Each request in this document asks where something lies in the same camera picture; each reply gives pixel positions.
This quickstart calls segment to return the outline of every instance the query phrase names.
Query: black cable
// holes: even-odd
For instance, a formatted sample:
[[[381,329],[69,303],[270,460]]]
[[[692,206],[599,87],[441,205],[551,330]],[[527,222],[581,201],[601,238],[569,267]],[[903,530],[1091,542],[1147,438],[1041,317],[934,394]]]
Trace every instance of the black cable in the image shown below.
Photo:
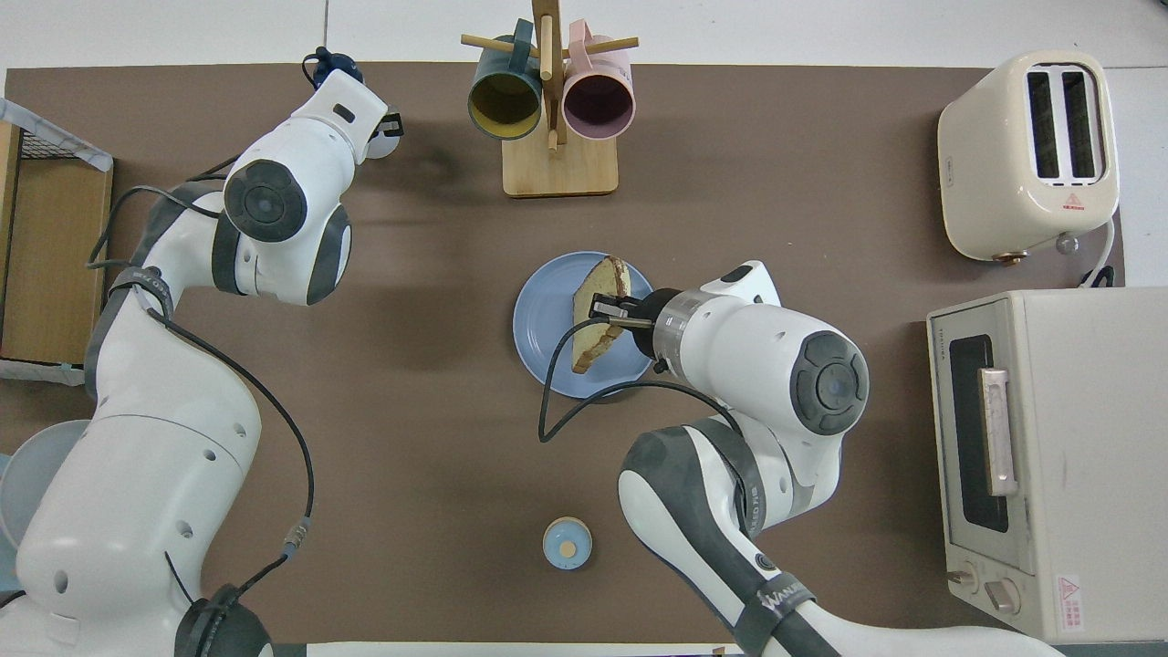
[[[16,600],[18,597],[23,597],[25,595],[26,595],[26,593],[22,592],[22,590],[14,592],[8,597],[6,597],[4,600],[0,600],[0,609],[4,609],[5,607],[7,607],[8,603],[12,602],[13,600]]]
[[[195,178],[199,178],[199,177],[202,177],[202,175],[210,175],[213,173],[218,173],[218,171],[222,170],[223,167],[225,167],[228,165],[235,164],[235,160],[239,159],[239,155],[242,155],[242,154],[243,153],[239,153],[238,155],[231,155],[230,158],[221,161],[220,164],[213,166],[211,168],[209,168],[209,170],[200,173],[199,175],[188,178],[187,180],[190,181],[190,180],[194,180]]]
[[[305,55],[304,60],[300,60],[300,70],[304,71],[304,77],[305,77],[305,79],[308,81],[308,84],[311,84],[313,87],[313,89],[315,89],[317,88],[317,82],[312,79],[312,74],[308,72],[308,62],[313,62],[313,61],[315,61],[315,62],[320,61],[320,57],[318,57],[315,53],[311,53],[308,55]]]
[[[239,594],[236,595],[236,600],[243,597],[243,594],[248,593],[249,588],[259,583],[259,580],[266,578],[267,573],[271,573],[276,568],[279,568],[287,560],[288,560],[287,554],[280,554],[280,556],[276,561],[272,561],[267,566],[260,568],[259,572],[252,575],[250,580],[243,582],[243,586],[239,587]]]
[[[203,180],[227,180],[225,173],[200,173],[199,175],[192,175],[187,179],[187,182],[202,182]]]
[[[146,313],[150,314],[155,321],[166,326],[167,330],[169,330],[171,332],[182,337],[189,343],[193,343],[199,348],[217,358],[224,365],[234,369],[237,374],[246,379],[252,386],[256,387],[256,389],[260,392],[260,394],[264,395],[265,399],[267,399],[267,401],[272,404],[272,407],[276,408],[276,410],[280,414],[280,417],[284,419],[284,422],[286,422],[288,428],[292,429],[292,434],[296,436],[297,443],[300,444],[300,454],[304,456],[304,468],[308,479],[308,497],[307,500],[305,502],[304,517],[311,518],[312,507],[315,498],[315,491],[317,491],[317,480],[312,470],[312,455],[308,452],[308,443],[304,440],[304,434],[300,433],[300,428],[297,427],[296,421],[292,420],[292,415],[288,414],[287,409],[284,408],[284,404],[281,404],[280,401],[276,399],[276,395],[273,395],[271,390],[269,390],[267,387],[259,381],[259,379],[257,379],[251,372],[249,372],[248,368],[232,360],[231,357],[215,348],[215,346],[213,346],[210,343],[203,340],[199,336],[195,336],[190,331],[187,331],[182,326],[179,326],[173,320],[164,317],[160,312],[158,312],[154,309],[148,309]],[[267,575],[267,573],[271,573],[287,560],[288,560],[287,554],[280,554],[280,556],[276,559],[276,561],[272,561],[267,566],[264,566],[258,573],[252,575],[251,579],[249,579],[246,582],[244,582],[242,587],[239,587],[239,595],[242,596],[244,592],[256,586],[256,583],[259,582],[259,580],[264,579]]]
[[[1090,276],[1091,276],[1090,271],[1086,272],[1086,274],[1084,274],[1083,278],[1079,278],[1079,285],[1086,283],[1087,282],[1087,277],[1090,277]],[[1091,282],[1091,286],[1092,288],[1114,288],[1115,286],[1115,268],[1112,267],[1112,265],[1110,265],[1110,264],[1106,265],[1106,267],[1100,268],[1099,272],[1096,274],[1094,281]]]
[[[179,588],[182,589],[182,595],[187,596],[187,602],[194,604],[194,599],[187,592],[187,587],[182,585],[182,578],[179,576],[179,570],[174,567],[174,561],[171,561],[171,553],[162,551],[162,556],[166,556],[166,565],[171,567],[171,574],[174,575],[174,581],[179,582]]]
[[[128,260],[99,260],[97,262],[86,262],[85,269],[106,269],[110,267],[132,267],[134,263]]]
[[[113,207],[110,208],[110,214],[105,219],[105,228],[102,229],[102,234],[98,236],[97,243],[93,244],[93,250],[91,250],[89,253],[89,260],[85,261],[85,265],[86,267],[89,267],[90,264],[95,264],[96,263],[97,255],[99,253],[102,253],[102,248],[105,247],[110,242],[110,229],[113,227],[113,220],[114,220],[114,217],[117,217],[118,213],[121,210],[121,205],[125,203],[126,200],[130,199],[130,196],[133,196],[134,194],[137,194],[139,192],[151,192],[153,194],[158,194],[159,196],[164,196],[164,198],[168,199],[169,201],[179,203],[180,206],[182,206],[182,207],[185,207],[187,209],[195,210],[199,214],[209,216],[211,219],[216,219],[216,220],[218,219],[218,213],[217,212],[209,210],[207,208],[201,208],[199,206],[195,206],[192,202],[183,201],[182,199],[175,196],[174,194],[167,192],[166,189],[161,189],[161,188],[154,187],[152,185],[135,185],[135,186],[131,187],[130,189],[126,189],[120,196],[118,196],[118,200],[113,202]]]
[[[559,359],[559,352],[563,351],[564,345],[568,344],[568,340],[571,339],[571,337],[576,334],[576,332],[588,326],[592,326],[595,324],[606,324],[607,321],[609,319],[606,317],[593,317],[592,319],[586,319],[584,321],[580,321],[576,326],[569,328],[566,333],[564,333],[564,337],[559,339],[559,344],[556,345],[555,351],[551,353],[551,362],[548,364],[548,375],[544,376],[543,379],[543,401],[540,404],[541,443],[545,443],[550,441],[552,437],[555,437],[555,435],[558,434],[559,430],[564,428],[564,424],[568,424],[568,422],[570,422],[571,419],[575,417],[577,413],[584,410],[584,408],[588,407],[589,404],[593,403],[600,397],[604,397],[617,390],[624,390],[626,388],[668,388],[670,390],[686,393],[687,395],[696,400],[700,400],[702,403],[705,403],[707,406],[716,410],[717,414],[721,415],[726,421],[726,423],[730,426],[730,429],[732,429],[734,433],[738,434],[739,436],[742,435],[742,427],[738,426],[738,422],[734,419],[732,415],[730,415],[730,412],[726,410],[724,406],[719,404],[709,395],[705,395],[688,386],[682,386],[681,383],[674,383],[672,381],[625,381],[624,383],[616,383],[609,386],[607,388],[592,393],[591,395],[582,400],[579,403],[569,409],[568,413],[565,413],[564,416],[561,417],[558,422],[556,422],[556,424],[551,428],[550,431],[544,431],[544,427],[547,426],[547,420],[548,420],[548,401],[551,397],[551,376],[552,374],[555,374],[556,361]]]

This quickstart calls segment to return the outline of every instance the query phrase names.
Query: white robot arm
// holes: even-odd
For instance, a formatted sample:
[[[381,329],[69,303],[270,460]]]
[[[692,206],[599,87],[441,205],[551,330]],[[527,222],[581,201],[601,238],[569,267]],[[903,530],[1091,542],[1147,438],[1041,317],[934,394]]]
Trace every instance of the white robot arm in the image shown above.
[[[387,105],[336,70],[235,162],[223,192],[188,182],[151,213],[86,353],[97,409],[21,532],[25,595],[0,608],[0,655],[271,655],[242,590],[199,590],[203,556],[251,465],[244,382],[175,332],[182,291],[307,305],[345,272],[341,193]]]
[[[607,307],[617,304],[609,299]],[[989,628],[892,630],[819,607],[752,539],[835,490],[844,433],[868,399],[860,350],[834,327],[781,307],[751,261],[697,290],[658,290],[621,314],[647,355],[730,408],[641,435],[625,458],[630,527],[695,589],[751,657],[1057,657]]]

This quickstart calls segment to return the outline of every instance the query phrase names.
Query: slice of bread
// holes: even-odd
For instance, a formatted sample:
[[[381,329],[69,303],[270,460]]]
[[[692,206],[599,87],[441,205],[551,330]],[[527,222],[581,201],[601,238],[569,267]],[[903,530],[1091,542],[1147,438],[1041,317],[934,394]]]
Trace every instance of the slice of bread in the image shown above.
[[[599,292],[613,297],[627,297],[632,289],[628,265],[617,256],[604,256],[572,297],[572,326],[588,319],[592,295]],[[572,372],[584,374],[592,362],[609,351],[612,341],[624,331],[620,326],[593,324],[572,336]]]

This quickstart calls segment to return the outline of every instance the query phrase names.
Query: oven window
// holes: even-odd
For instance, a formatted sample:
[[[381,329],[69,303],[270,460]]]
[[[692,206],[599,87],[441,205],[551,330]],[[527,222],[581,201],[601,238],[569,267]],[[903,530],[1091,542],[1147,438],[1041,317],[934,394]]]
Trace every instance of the oven window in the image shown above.
[[[950,343],[953,376],[953,416],[957,421],[957,457],[961,472],[961,507],[965,519],[995,532],[1009,528],[1006,498],[989,495],[986,438],[981,415],[978,371],[994,366],[989,336]]]

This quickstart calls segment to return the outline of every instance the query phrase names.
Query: sticker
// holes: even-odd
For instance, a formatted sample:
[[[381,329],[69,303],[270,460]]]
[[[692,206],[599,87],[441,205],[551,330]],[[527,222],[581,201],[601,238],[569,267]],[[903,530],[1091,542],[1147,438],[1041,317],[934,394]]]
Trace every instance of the sticker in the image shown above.
[[[1066,198],[1066,202],[1063,203],[1063,209],[1064,210],[1085,210],[1087,208],[1083,205],[1083,201],[1080,201],[1078,196],[1076,196],[1075,194],[1071,194],[1070,196]]]
[[[1058,596],[1058,629],[1080,632],[1083,624],[1083,587],[1078,575],[1056,575],[1055,594]]]

